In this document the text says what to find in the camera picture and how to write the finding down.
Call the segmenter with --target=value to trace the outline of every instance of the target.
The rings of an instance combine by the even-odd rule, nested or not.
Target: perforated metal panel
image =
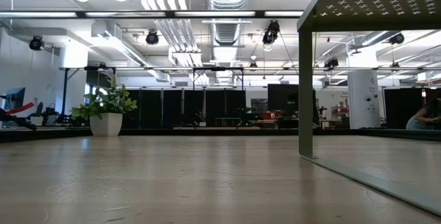
[[[311,4],[311,12],[305,14],[321,26],[417,20],[441,23],[441,0],[313,0]]]

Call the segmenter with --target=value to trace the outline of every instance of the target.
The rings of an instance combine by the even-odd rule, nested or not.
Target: green leaves
[[[87,105],[80,105],[79,108],[72,108],[72,118],[83,117],[88,119],[89,116],[97,116],[102,118],[102,113],[126,113],[136,109],[136,100],[132,101],[129,97],[130,93],[125,91],[125,85],[121,89],[116,88],[116,77],[112,77],[112,87],[104,89],[107,94],[102,93],[99,88],[96,94],[86,94],[85,98],[90,100]]]

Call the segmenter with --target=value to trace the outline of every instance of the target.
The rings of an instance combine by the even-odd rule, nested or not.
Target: ceiling
[[[247,9],[250,10],[304,10],[310,0],[249,0]],[[141,0],[127,0],[118,2],[115,0],[89,0],[81,3],[76,0],[0,0],[0,10],[11,10],[13,2],[14,10],[144,10]],[[191,10],[205,10],[205,0],[186,0],[187,6]],[[241,48],[238,49],[236,63],[234,66],[249,66],[250,56],[257,56],[257,65],[259,67],[282,67],[298,65],[298,33],[297,19],[281,19],[280,33],[283,39],[279,38],[274,43],[273,49],[264,52],[262,46],[262,33],[269,24],[270,19],[253,19],[252,23],[244,24],[240,35]],[[89,60],[104,61],[113,65],[127,65],[127,58],[118,50],[110,47],[95,47],[95,40],[91,37],[91,26],[93,20],[14,20],[13,28],[25,37],[31,37],[31,28],[64,28],[78,37],[81,37],[90,47],[91,53]],[[145,57],[148,62],[155,63],[157,66],[170,66],[167,56],[169,46],[159,33],[159,43],[157,45],[147,46],[145,42],[149,30],[156,29],[153,20],[146,19],[118,19],[108,21],[110,25],[118,25],[123,31],[124,42],[130,44],[139,54]],[[202,23],[202,19],[192,19],[191,27],[196,38],[198,48],[202,52],[202,62],[212,61],[212,48],[210,47],[211,38],[209,26]],[[314,35],[314,48],[316,55],[316,64],[322,66],[322,63],[329,58],[329,55],[322,56],[323,53],[333,49],[333,55],[338,58],[340,66],[346,65],[347,50],[346,45],[336,46],[338,42],[347,42],[351,44],[354,37],[369,34],[370,32],[328,32],[317,33]],[[392,61],[402,58],[411,58],[411,56],[420,54],[432,49],[433,52],[427,56],[410,60],[406,66],[421,66],[430,62],[436,62],[441,59],[441,49],[434,47],[439,45],[441,32],[437,30],[416,30],[402,31],[405,42],[401,45],[392,47],[390,44],[379,43],[376,45],[377,60],[380,66],[390,65]],[[58,45],[68,45],[65,41],[60,41]],[[379,72],[387,75],[390,72]],[[415,72],[406,72],[402,75],[412,77]]]

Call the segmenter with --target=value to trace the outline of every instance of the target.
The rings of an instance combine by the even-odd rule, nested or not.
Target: wooden floor
[[[334,156],[325,150],[337,138],[321,139],[320,153]],[[297,147],[294,136],[0,144],[0,223],[441,223],[300,158]]]
[[[315,136],[315,155],[441,198],[441,142]]]

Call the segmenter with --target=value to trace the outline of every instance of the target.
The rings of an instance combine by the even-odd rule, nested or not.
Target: white planter
[[[42,116],[32,116],[30,118],[30,123],[36,126],[41,126],[43,125],[43,117]]]
[[[103,118],[90,117],[90,129],[94,136],[118,136],[123,124],[123,114],[105,113]]]

